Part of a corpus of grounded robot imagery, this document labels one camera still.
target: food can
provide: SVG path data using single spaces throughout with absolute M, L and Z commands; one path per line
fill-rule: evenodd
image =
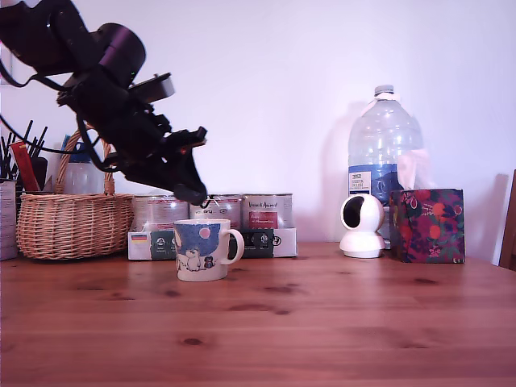
M 188 203 L 172 195 L 134 196 L 132 232 L 172 230 L 174 222 L 188 219 Z
M 292 194 L 245 194 L 242 196 L 244 229 L 293 228 Z
M 242 209 L 240 195 L 210 195 L 200 206 L 190 205 L 191 219 L 218 218 L 231 220 L 231 228 L 241 226 Z

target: black robotic arm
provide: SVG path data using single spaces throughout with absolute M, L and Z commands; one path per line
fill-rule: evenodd
M 0 40 L 37 72 L 36 80 L 52 87 L 46 76 L 71 73 L 57 103 L 77 114 L 77 125 L 92 161 L 102 171 L 122 171 L 130 181 L 171 190 L 195 205 L 206 187 L 195 168 L 192 148 L 206 142 L 206 129 L 172 132 L 169 121 L 155 115 L 152 102 L 174 90 L 170 74 L 133 85 L 145 62 L 145 48 L 132 31 L 115 23 L 88 32 L 70 0 L 25 2 L 0 9 Z M 0 66 L 2 76 L 15 82 Z M 85 123 L 116 152 L 100 161 Z

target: security camera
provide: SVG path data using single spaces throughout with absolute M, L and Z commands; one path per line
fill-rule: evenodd
M 346 227 L 340 241 L 340 249 L 346 256 L 380 256 L 385 248 L 384 239 L 378 234 L 384 221 L 384 209 L 378 199 L 367 193 L 351 195 L 340 208 L 340 221 Z

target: tissue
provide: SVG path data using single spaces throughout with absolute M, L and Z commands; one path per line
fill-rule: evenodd
M 435 188 L 426 149 L 408 151 L 397 157 L 397 180 L 403 189 Z

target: mug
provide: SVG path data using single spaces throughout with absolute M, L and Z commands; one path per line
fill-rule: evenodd
M 236 255 L 227 259 L 229 235 L 236 239 Z M 243 255 L 243 237 L 228 219 L 188 219 L 174 222 L 177 278 L 215 281 L 227 275 L 227 266 Z

